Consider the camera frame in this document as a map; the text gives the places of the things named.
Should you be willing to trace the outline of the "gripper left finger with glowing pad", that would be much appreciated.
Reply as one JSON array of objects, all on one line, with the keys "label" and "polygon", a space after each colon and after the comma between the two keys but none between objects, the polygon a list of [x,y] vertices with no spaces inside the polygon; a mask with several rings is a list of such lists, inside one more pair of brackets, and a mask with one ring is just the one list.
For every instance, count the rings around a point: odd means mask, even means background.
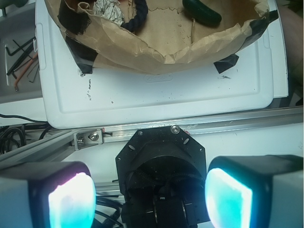
[{"label": "gripper left finger with glowing pad", "polygon": [[95,184],[82,162],[0,166],[2,228],[89,228],[95,201]]}]

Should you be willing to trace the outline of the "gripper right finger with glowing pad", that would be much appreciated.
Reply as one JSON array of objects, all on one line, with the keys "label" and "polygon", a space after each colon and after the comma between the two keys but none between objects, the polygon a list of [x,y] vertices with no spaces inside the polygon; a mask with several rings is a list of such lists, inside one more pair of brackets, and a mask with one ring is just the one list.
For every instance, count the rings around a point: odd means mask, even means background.
[{"label": "gripper right finger with glowing pad", "polygon": [[218,156],[209,165],[205,198],[216,228],[302,228],[304,159]]}]

